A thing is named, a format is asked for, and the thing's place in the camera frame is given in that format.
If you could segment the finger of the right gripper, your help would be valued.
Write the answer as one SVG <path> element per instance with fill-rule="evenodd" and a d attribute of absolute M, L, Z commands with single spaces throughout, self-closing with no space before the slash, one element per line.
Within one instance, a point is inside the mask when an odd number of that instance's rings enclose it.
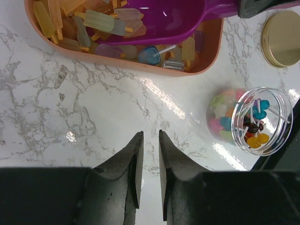
<path fill-rule="evenodd" d="M 283 3 L 283 0 L 240 0 L 238 16 L 240 18 L 251 18 Z"/>

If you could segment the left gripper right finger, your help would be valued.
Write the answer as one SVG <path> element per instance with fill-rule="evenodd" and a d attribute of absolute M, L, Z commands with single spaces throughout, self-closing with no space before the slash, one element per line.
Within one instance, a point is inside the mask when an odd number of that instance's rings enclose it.
<path fill-rule="evenodd" d="M 297 225 L 297 171 L 211 172 L 159 132 L 163 220 L 169 225 Z"/>

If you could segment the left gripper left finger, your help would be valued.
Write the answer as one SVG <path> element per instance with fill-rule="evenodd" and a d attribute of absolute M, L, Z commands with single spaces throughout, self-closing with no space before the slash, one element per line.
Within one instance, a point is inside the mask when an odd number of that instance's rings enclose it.
<path fill-rule="evenodd" d="M 94 167 L 0 170 L 3 225 L 133 225 L 140 206 L 143 132 Z"/>

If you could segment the gold metal lid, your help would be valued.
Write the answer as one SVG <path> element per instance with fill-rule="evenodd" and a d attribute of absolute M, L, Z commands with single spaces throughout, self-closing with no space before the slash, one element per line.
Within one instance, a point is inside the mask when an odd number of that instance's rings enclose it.
<path fill-rule="evenodd" d="M 271 16 L 262 29 L 261 48 L 275 68 L 286 68 L 300 61 L 300 15 L 282 11 Z"/>

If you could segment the magenta plastic scoop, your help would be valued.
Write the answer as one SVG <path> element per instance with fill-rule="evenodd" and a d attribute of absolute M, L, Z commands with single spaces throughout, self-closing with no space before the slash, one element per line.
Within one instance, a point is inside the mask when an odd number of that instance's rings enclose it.
<path fill-rule="evenodd" d="M 238 15 L 240 0 L 129 0 L 125 8 L 135 8 L 143 14 L 146 33 L 124 38 L 111 35 L 96 42 L 109 45 L 178 44 L 191 36 L 203 21 Z M 271 9 L 299 6 L 298 0 L 284 0 Z"/>

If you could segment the peach tray of gummy candies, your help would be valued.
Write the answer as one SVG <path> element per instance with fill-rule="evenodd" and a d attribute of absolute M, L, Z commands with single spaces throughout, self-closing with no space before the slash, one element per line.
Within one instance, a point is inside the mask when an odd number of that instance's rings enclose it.
<path fill-rule="evenodd" d="M 150 66 L 133 61 L 113 59 L 89 53 L 67 50 L 52 43 L 50 40 L 44 37 L 33 13 L 33 2 L 34 1 L 32 0 L 25 0 L 24 8 L 28 20 L 31 23 L 35 32 L 56 52 L 73 60 L 91 62 L 95 64 L 105 64 L 108 66 L 137 70 L 158 75 L 183 77 L 189 75 L 198 75 L 206 72 L 214 64 L 219 54 L 224 23 L 224 20 L 221 18 L 204 21 L 198 26 L 197 29 L 204 32 L 205 34 L 203 48 L 200 52 L 199 63 L 188 72 L 172 72 L 170 69 L 165 69 L 162 67 Z"/>

